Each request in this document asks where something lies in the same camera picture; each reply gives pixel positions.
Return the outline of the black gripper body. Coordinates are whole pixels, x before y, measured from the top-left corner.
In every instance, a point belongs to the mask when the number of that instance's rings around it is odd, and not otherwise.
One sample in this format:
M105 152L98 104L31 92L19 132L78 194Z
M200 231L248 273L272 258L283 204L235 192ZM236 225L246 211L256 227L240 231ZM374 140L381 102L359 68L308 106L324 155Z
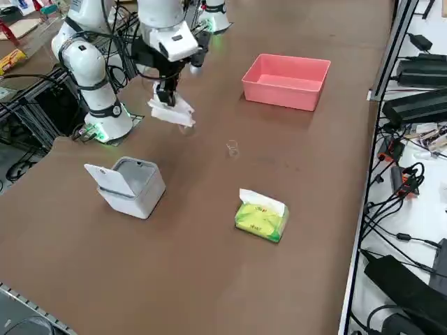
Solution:
M135 65L154 68L159 72L158 77L151 77L137 70L140 77L147 80L166 81L177 77L190 62L191 57L178 61L169 61L164 54L147 45L142 36L139 36L132 43L131 59Z

